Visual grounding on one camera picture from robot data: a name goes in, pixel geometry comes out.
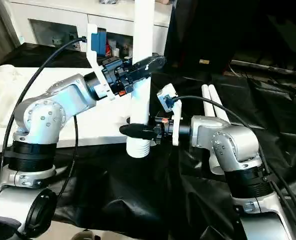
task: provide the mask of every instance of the white pvc pipe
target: white pvc pipe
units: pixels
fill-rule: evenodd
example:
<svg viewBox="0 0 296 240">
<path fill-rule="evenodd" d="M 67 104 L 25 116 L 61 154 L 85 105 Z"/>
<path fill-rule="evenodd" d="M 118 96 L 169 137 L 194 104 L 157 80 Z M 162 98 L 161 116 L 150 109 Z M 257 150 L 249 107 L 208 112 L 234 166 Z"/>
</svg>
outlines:
<svg viewBox="0 0 296 240">
<path fill-rule="evenodd" d="M 219 95 L 218 95 L 217 90 L 214 87 L 214 85 L 212 85 L 212 84 L 209 85 L 209 91 L 210 91 L 211 100 L 213 100 L 214 102 L 222 105 L 221 100 L 219 98 Z M 228 123 L 230 123 L 230 120 L 229 120 L 229 118 L 227 116 L 227 113 L 224 110 L 218 108 L 217 106 L 214 106 L 214 110 L 215 110 L 216 115 L 217 115 L 218 118 L 220 118 L 222 120 L 225 120 Z"/>
<path fill-rule="evenodd" d="M 152 56 L 155 0 L 135 0 L 133 63 Z M 149 119 L 151 79 L 134 84 L 131 97 L 130 123 L 147 124 Z M 150 141 L 127 137 L 127 153 L 143 158 L 150 152 Z"/>
<path fill-rule="evenodd" d="M 202 96 L 204 98 L 206 98 L 206 99 L 211 100 L 211 96 L 210 96 L 208 85 L 207 84 L 202 85 L 201 86 L 201 90 L 202 90 Z M 203 102 L 203 108 L 204 108 L 204 115 L 205 116 L 215 117 L 212 104 L 204 101 Z"/>
<path fill-rule="evenodd" d="M 202 90 L 202 96 L 206 99 L 211 100 L 211 96 L 210 96 L 210 91 L 209 91 L 209 87 L 208 85 L 204 84 L 201 86 L 201 90 Z M 215 117 L 215 113 L 213 110 L 213 105 L 208 103 L 208 102 L 203 102 L 203 108 L 204 108 L 204 115 L 208 116 L 208 117 Z M 214 153 L 213 149 L 209 149 L 210 150 L 210 158 L 209 158 L 209 167 L 210 167 L 210 171 L 213 174 L 216 175 L 222 175 L 223 171 L 220 167 L 220 164 L 218 162 L 218 159 L 216 157 L 216 154 Z"/>
</svg>

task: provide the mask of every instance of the black cloth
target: black cloth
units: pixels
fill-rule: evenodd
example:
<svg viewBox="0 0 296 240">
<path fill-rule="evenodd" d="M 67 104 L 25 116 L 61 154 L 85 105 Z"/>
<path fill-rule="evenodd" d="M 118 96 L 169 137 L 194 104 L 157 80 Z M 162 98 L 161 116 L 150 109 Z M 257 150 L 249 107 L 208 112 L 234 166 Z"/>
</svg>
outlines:
<svg viewBox="0 0 296 240">
<path fill-rule="evenodd" d="M 30 44 L 20 48 L 5 63 L 37 67 L 53 51 Z M 85 54 L 65 51 L 51 67 L 73 67 L 74 57 L 75 67 L 88 66 Z M 163 113 L 156 93 L 170 82 L 180 96 L 201 96 L 202 84 L 213 83 L 223 105 L 254 127 L 267 160 L 296 194 L 296 88 L 236 77 L 156 73 L 151 115 Z M 182 109 L 185 119 L 204 114 L 203 104 L 194 100 L 183 100 Z M 56 167 L 66 165 L 72 153 L 72 148 L 57 149 Z M 174 240 L 233 239 L 236 214 L 229 188 L 224 177 L 211 174 L 208 157 L 209 152 L 187 142 L 154 146 L 142 159 L 129 157 L 125 144 L 80 147 L 54 220 L 145 240 L 168 235 Z M 57 176 L 50 188 L 58 193 L 65 176 Z"/>
</svg>

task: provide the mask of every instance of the wire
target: wire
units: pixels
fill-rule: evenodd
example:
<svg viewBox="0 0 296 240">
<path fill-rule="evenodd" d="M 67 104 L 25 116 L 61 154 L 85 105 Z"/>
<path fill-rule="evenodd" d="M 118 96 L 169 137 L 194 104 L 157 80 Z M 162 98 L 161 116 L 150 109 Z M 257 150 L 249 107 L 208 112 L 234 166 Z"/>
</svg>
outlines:
<svg viewBox="0 0 296 240">
<path fill-rule="evenodd" d="M 181 100 L 181 99 L 195 99 L 195 100 L 200 100 L 200 101 L 204 101 L 204 102 L 207 102 L 207 103 L 210 103 L 210 104 L 213 104 L 214 106 L 228 112 L 230 115 L 232 115 L 233 117 L 235 117 L 237 120 L 239 120 L 245 127 L 251 129 L 251 127 L 244 121 L 242 120 L 241 117 L 239 117 L 236 113 L 234 113 L 233 111 L 227 109 L 226 107 L 222 106 L 221 104 L 215 102 L 215 101 L 212 101 L 212 100 L 209 100 L 207 98 L 204 98 L 204 97 L 201 97 L 201 96 L 193 96 L 193 95 L 187 95 L 187 96 L 178 96 L 178 97 L 174 97 L 172 100 L 174 102 L 178 101 L 178 100 Z M 261 156 L 261 160 L 262 160 L 262 163 L 266 169 L 266 172 L 267 173 L 270 173 L 270 170 L 269 170 L 269 167 L 268 167 L 268 163 L 267 163 L 267 160 L 264 156 L 264 153 L 263 153 L 263 149 L 259 143 L 259 154 Z M 273 168 L 273 166 L 270 164 L 269 165 L 272 172 L 277 176 L 277 178 L 281 181 L 282 185 L 285 187 L 286 191 L 288 192 L 291 200 L 293 201 L 295 207 L 296 207 L 296 198 L 293 194 L 293 192 L 291 191 L 291 189 L 289 188 L 287 182 L 283 179 L 283 177 Z M 276 192 L 279 196 L 279 198 L 281 198 L 282 200 L 284 199 L 284 196 L 281 194 L 279 194 L 278 192 Z"/>
<path fill-rule="evenodd" d="M 277 184 L 274 181 L 272 182 L 272 186 L 279 196 L 283 196 L 281 190 L 278 188 Z M 291 210 L 288 202 L 286 201 L 286 199 L 284 197 L 281 197 L 280 199 L 281 199 L 282 203 L 284 204 L 284 206 L 286 207 L 286 209 L 288 210 L 288 212 L 290 213 L 291 219 L 293 220 L 294 224 L 296 225 L 296 216 L 294 215 L 293 211 Z"/>
<path fill-rule="evenodd" d="M 236 77 L 241 77 L 239 74 L 237 74 L 233 69 L 232 69 L 232 67 L 230 66 L 230 64 L 228 63 L 228 66 L 229 66 L 229 68 L 230 68 L 230 71 L 232 71 L 232 73 L 236 76 Z"/>
<path fill-rule="evenodd" d="M 68 42 L 67 44 L 64 44 L 62 47 L 60 47 L 58 50 L 56 50 L 42 65 L 41 67 L 39 67 L 39 69 L 36 71 L 36 73 L 31 77 L 31 79 L 29 80 L 28 84 L 26 85 L 26 87 L 23 89 L 21 95 L 18 98 L 18 101 L 15 105 L 15 108 L 22 102 L 24 96 L 26 95 L 27 91 L 29 90 L 29 88 L 31 87 L 31 85 L 33 84 L 33 82 L 36 80 L 36 78 L 40 75 L 40 73 L 42 72 L 42 70 L 48 65 L 48 63 L 50 61 L 52 61 L 57 55 L 59 55 L 65 48 L 67 48 L 69 45 L 77 43 L 77 42 L 85 42 L 87 41 L 86 37 L 79 37 L 76 38 L 74 40 L 71 40 L 70 42 Z M 11 127 L 12 124 L 14 122 L 14 112 L 15 112 L 15 108 L 11 114 L 6 132 L 5 132 L 5 136 L 4 136 L 4 141 L 3 141 L 3 146 L 2 146 L 2 157 L 1 157 L 1 168 L 0 168 L 0 177 L 2 175 L 2 168 L 4 166 L 4 162 L 5 162 L 5 158 L 4 158 L 4 152 L 8 146 L 8 141 L 9 141 L 9 136 L 10 136 L 10 131 L 11 131 Z"/>
<path fill-rule="evenodd" d="M 277 178 L 282 182 L 282 185 L 284 185 L 284 188 L 286 189 L 287 193 L 290 195 L 291 200 L 293 201 L 295 207 L 296 207 L 296 197 L 293 194 L 292 190 L 288 186 L 287 182 L 283 179 L 283 177 L 278 173 L 278 171 L 271 165 L 269 164 L 269 167 L 271 170 L 274 172 L 274 174 L 277 176 Z"/>
<path fill-rule="evenodd" d="M 58 200 L 62 197 L 62 194 L 64 193 L 64 190 L 66 189 L 66 187 L 68 185 L 68 182 L 69 182 L 69 180 L 70 180 L 70 178 L 72 176 L 72 173 L 73 173 L 73 170 L 74 170 L 74 165 L 75 165 L 75 159 L 76 159 L 77 152 L 78 152 L 78 145 L 79 145 L 78 121 L 77 121 L 77 116 L 74 116 L 73 118 L 74 118 L 74 128 L 75 128 L 75 131 L 76 131 L 76 144 L 75 144 L 74 151 L 73 151 L 73 157 L 72 157 L 72 162 L 71 162 L 71 166 L 70 166 L 69 175 L 68 175 L 68 177 L 66 178 L 66 180 L 63 183 L 61 191 L 60 191 L 60 193 L 58 195 Z"/>
</svg>

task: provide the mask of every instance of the red object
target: red object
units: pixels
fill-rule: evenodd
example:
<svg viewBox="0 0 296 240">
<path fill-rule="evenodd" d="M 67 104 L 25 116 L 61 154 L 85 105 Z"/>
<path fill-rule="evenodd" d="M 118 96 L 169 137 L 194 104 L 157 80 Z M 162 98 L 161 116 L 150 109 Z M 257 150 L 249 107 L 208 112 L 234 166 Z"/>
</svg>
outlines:
<svg viewBox="0 0 296 240">
<path fill-rule="evenodd" d="M 111 57 L 112 56 L 112 51 L 111 51 L 111 47 L 108 43 L 108 40 L 106 41 L 106 57 Z"/>
</svg>

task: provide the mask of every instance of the robotic arm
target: robotic arm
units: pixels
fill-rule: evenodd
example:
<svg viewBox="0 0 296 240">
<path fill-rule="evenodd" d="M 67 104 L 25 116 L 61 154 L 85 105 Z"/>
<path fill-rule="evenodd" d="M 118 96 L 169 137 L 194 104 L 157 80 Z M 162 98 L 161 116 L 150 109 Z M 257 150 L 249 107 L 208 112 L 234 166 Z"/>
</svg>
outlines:
<svg viewBox="0 0 296 240">
<path fill-rule="evenodd" d="M 133 138 L 154 139 L 160 144 L 166 138 L 177 146 L 180 139 L 188 139 L 196 148 L 214 150 L 231 191 L 233 208 L 239 214 L 234 222 L 236 239 L 294 240 L 291 227 L 273 191 L 269 175 L 258 154 L 255 134 L 244 126 L 211 116 L 193 116 L 190 124 L 181 119 L 181 100 L 172 84 L 158 94 L 166 112 L 174 112 L 172 119 L 155 117 L 152 125 L 129 124 L 120 132 Z"/>
<path fill-rule="evenodd" d="M 55 150 L 66 122 L 93 108 L 96 101 L 132 92 L 133 83 L 165 64 L 163 56 L 152 56 L 134 65 L 130 59 L 111 57 L 99 66 L 95 51 L 90 50 L 87 57 L 93 73 L 59 81 L 15 109 L 19 129 L 4 155 L 9 164 L 3 167 L 0 178 L 0 226 L 10 226 L 16 236 L 9 234 L 2 239 L 35 238 L 49 228 L 57 198 L 47 186 L 56 175 Z"/>
</svg>

